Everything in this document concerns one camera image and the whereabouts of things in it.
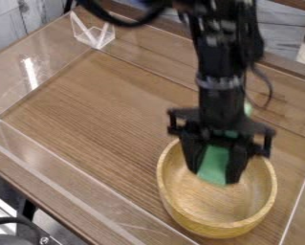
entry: green object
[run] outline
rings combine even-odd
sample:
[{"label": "green object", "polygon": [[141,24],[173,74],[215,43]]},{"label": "green object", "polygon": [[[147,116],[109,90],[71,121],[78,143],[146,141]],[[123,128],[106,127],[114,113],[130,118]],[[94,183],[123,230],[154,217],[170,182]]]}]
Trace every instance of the green object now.
[{"label": "green object", "polygon": [[[245,110],[246,114],[251,116],[253,105],[246,102]],[[227,131],[226,136],[230,138],[238,137],[238,132]],[[199,167],[198,176],[202,180],[217,184],[219,186],[227,185],[227,168],[230,162],[230,150],[225,147],[210,145],[206,149],[206,153],[202,160],[202,165]]]}]

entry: transparent plastic barrier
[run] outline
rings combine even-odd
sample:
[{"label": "transparent plastic barrier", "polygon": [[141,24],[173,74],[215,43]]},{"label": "transparent plastic barrier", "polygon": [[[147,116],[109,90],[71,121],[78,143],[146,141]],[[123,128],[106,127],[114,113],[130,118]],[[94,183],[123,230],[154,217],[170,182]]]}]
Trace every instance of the transparent plastic barrier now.
[{"label": "transparent plastic barrier", "polygon": [[77,41],[70,15],[0,53],[0,114],[87,51]]},{"label": "transparent plastic barrier", "polygon": [[122,237],[118,244],[198,244],[105,183],[0,121],[0,164],[7,161],[6,157],[107,227],[107,244],[115,244],[117,236]]}]

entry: wooden table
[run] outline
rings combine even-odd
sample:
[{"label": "wooden table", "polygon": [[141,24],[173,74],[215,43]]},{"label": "wooden table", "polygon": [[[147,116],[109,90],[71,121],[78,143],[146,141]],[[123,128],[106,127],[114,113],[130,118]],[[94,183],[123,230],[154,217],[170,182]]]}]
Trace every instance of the wooden table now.
[{"label": "wooden table", "polygon": [[[77,11],[86,24],[102,25]],[[9,86],[17,76],[29,76],[14,60],[19,49],[34,56],[46,54],[46,47],[45,60],[54,62],[39,81],[66,66],[59,60],[81,55],[13,108],[5,112],[0,107],[0,176],[93,244],[305,244],[305,191],[297,203],[305,180],[305,67],[291,69],[293,63],[282,59],[269,65],[271,58],[261,64],[275,97],[254,117],[279,133],[271,158],[279,196],[271,214],[237,239],[201,238],[170,218],[155,176],[158,159],[174,140],[167,110],[198,104],[197,57],[183,30],[169,22],[155,24],[177,34],[151,27],[118,29],[117,40],[99,52],[70,38],[66,16],[0,54],[0,81]],[[15,66],[6,69],[10,62]],[[250,75],[254,100],[262,102],[266,93]],[[11,98],[7,104],[15,103],[17,96]]]}]

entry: bowl rim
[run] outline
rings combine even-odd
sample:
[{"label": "bowl rim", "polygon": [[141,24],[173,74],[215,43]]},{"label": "bowl rim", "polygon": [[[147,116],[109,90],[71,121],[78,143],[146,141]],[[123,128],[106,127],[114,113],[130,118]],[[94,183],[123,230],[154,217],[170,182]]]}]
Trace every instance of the bowl rim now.
[{"label": "bowl rim", "polygon": [[171,200],[170,196],[169,196],[169,191],[166,188],[166,183],[165,183],[165,174],[163,174],[163,166],[165,166],[165,162],[166,162],[166,158],[169,156],[170,151],[173,150],[173,148],[179,144],[179,139],[177,139],[175,141],[173,141],[166,150],[162,153],[162,156],[159,158],[159,162],[158,162],[158,185],[159,185],[159,192],[163,196],[163,198],[167,199],[169,204],[171,205],[171,208],[175,209],[187,219],[190,219],[193,222],[199,223],[201,225],[206,225],[214,228],[239,228],[242,226],[247,226],[251,224],[255,224],[257,222],[259,222],[265,216],[269,214],[275,200],[277,200],[277,195],[278,195],[278,177],[277,177],[277,172],[274,169],[273,164],[270,163],[270,161],[262,157],[263,162],[266,163],[266,167],[271,176],[271,192],[270,192],[270,197],[269,200],[266,202],[266,204],[263,205],[263,207],[261,208],[261,210],[249,218],[239,220],[239,221],[234,221],[234,222],[215,222],[215,221],[210,221],[206,223],[206,219],[203,218],[198,218],[198,217],[193,217],[181,207],[178,207],[177,205],[174,205],[174,201]]}]

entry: wooden bowl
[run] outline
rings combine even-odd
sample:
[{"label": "wooden bowl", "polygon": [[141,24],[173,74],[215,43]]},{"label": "wooden bowl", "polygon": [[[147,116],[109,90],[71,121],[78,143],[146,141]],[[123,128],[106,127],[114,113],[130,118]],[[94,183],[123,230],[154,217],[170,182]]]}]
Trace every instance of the wooden bowl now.
[{"label": "wooden bowl", "polygon": [[250,232],[269,214],[278,194],[275,170],[265,158],[250,162],[239,184],[219,187],[187,169],[178,140],[161,157],[158,183],[175,221],[190,232],[213,238]]}]

